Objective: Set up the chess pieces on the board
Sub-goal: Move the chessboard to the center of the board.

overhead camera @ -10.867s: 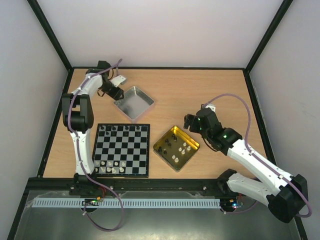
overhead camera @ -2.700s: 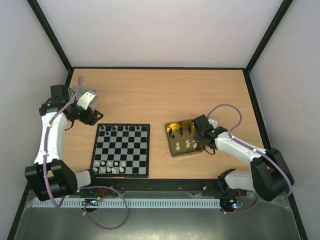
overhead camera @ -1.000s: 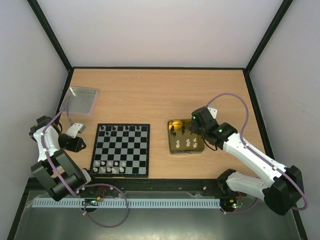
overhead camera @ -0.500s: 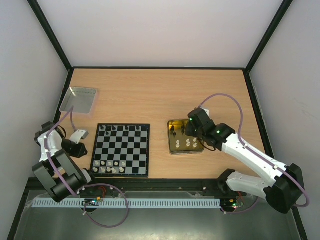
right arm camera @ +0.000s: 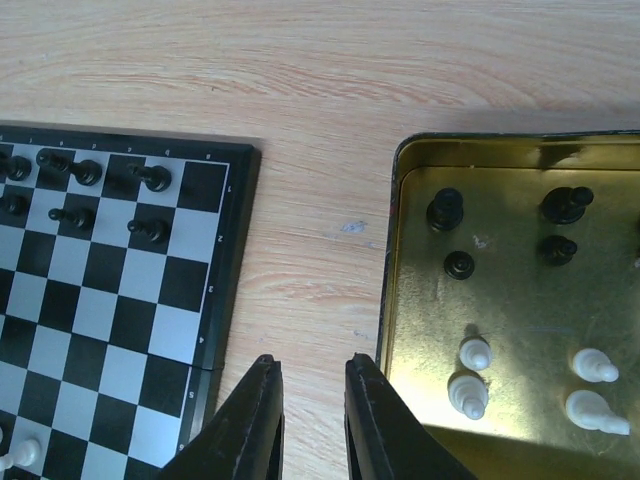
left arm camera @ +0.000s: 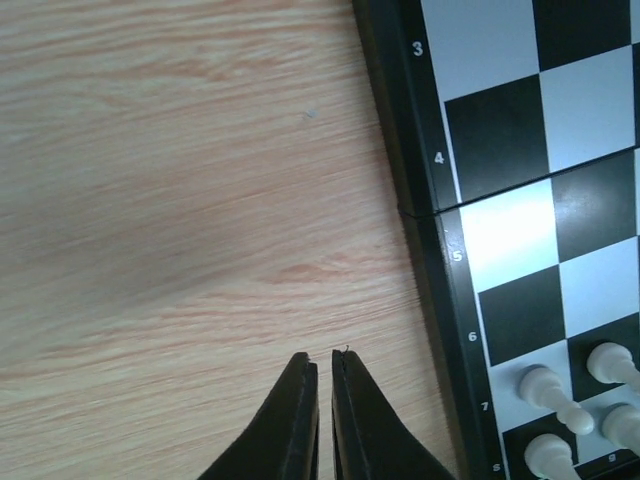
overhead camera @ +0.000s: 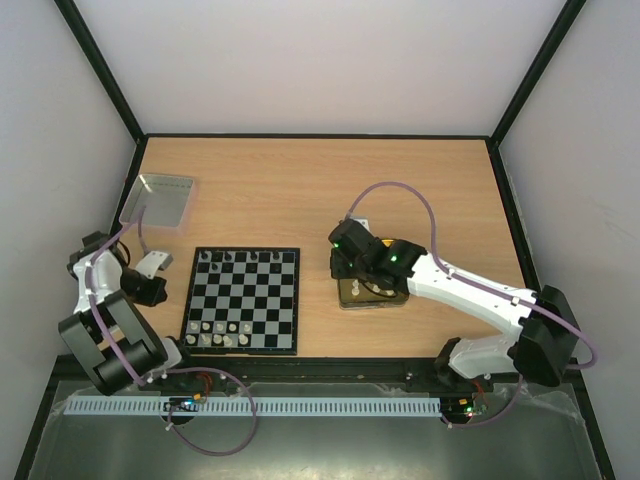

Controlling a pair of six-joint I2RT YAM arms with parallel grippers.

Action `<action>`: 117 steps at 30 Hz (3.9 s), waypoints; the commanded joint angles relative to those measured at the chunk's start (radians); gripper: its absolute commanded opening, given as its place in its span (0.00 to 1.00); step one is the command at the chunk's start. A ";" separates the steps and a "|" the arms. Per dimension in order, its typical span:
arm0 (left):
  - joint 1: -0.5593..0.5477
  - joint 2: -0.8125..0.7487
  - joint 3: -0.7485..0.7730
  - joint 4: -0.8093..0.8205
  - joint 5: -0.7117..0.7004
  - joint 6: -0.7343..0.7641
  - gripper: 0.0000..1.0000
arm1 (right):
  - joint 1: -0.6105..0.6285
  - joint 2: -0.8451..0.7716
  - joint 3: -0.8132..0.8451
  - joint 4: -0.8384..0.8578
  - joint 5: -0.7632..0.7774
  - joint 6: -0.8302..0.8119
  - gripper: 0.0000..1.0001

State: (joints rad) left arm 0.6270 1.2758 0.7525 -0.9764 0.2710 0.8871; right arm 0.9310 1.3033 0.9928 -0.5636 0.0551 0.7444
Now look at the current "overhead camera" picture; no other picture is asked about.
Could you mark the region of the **gold metal tin box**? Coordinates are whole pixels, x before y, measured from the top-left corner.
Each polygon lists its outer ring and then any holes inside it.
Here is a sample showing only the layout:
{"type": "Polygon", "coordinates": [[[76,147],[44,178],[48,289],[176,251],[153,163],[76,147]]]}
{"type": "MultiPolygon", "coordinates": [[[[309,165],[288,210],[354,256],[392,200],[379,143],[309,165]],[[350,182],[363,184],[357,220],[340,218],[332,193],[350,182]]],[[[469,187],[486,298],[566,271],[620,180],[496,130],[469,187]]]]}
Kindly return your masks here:
{"type": "Polygon", "coordinates": [[[330,255],[330,271],[337,285],[337,298],[342,309],[377,309],[401,307],[406,304],[409,295],[396,290],[383,290],[378,285],[363,282],[352,276],[353,267],[333,247],[330,255]],[[360,283],[360,294],[357,298],[351,295],[352,282],[360,283]]]}

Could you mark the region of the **black silver chess board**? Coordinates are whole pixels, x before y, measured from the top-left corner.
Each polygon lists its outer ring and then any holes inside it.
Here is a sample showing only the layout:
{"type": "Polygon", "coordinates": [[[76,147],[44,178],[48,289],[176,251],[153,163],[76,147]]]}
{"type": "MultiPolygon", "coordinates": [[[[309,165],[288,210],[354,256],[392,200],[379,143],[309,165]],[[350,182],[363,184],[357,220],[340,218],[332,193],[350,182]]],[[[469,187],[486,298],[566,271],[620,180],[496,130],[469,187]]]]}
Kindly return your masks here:
{"type": "Polygon", "coordinates": [[[299,275],[301,252],[296,247],[198,247],[195,249],[180,341],[193,354],[295,355],[298,344],[299,275]],[[278,251],[281,261],[271,262],[278,251]],[[207,262],[200,261],[209,253],[207,262]],[[220,262],[212,261],[214,252],[222,252],[220,262]],[[224,261],[230,252],[232,262],[224,261]],[[257,273],[247,273],[249,254],[258,254],[257,273]],[[211,271],[218,263],[220,270],[211,271]],[[210,334],[211,344],[201,343],[201,335],[210,334]],[[231,348],[223,342],[215,345],[214,334],[228,335],[231,348]],[[249,338],[247,345],[238,336],[249,338]],[[194,335],[194,345],[186,342],[194,335]]]}

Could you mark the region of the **silver metal tin lid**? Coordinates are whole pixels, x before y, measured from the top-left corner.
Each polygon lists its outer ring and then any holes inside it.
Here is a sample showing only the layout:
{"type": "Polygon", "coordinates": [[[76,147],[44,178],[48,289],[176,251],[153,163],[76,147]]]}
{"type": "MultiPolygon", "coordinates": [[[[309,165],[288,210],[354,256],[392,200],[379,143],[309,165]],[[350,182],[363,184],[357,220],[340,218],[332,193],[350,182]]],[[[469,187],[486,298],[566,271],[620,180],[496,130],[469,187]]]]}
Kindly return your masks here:
{"type": "Polygon", "coordinates": [[[145,230],[181,234],[188,223],[197,183],[192,177],[142,173],[133,182],[118,221],[135,222],[143,211],[145,230]]]}

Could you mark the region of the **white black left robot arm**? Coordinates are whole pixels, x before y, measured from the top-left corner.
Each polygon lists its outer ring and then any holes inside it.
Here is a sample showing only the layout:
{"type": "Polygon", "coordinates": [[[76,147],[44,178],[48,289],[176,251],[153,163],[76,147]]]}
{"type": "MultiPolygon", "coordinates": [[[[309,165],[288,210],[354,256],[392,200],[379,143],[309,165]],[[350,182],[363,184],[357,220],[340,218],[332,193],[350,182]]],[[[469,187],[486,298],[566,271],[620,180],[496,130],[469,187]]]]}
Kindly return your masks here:
{"type": "Polygon", "coordinates": [[[151,383],[184,360],[178,341],[160,337],[139,310],[167,300],[166,280],[159,273],[169,267],[172,256],[149,251],[131,268],[128,254],[108,234],[96,231],[82,239],[82,248],[67,264],[78,282],[78,301],[58,331],[105,396],[151,383]]]}

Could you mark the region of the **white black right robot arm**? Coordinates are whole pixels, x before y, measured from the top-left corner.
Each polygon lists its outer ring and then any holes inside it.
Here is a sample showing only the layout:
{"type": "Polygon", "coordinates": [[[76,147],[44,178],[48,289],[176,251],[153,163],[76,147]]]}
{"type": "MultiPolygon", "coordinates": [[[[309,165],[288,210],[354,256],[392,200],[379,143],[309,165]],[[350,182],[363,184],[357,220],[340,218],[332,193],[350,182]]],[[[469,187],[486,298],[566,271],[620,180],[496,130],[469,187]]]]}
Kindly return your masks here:
{"type": "Polygon", "coordinates": [[[497,329],[491,337],[447,341],[436,367],[443,389],[455,392],[470,379],[498,373],[518,373],[547,387],[561,383],[578,342],[578,324],[559,289],[546,285],[536,292],[496,283],[412,242],[384,242],[353,219],[340,222],[328,240],[334,279],[434,300],[497,329]]]}

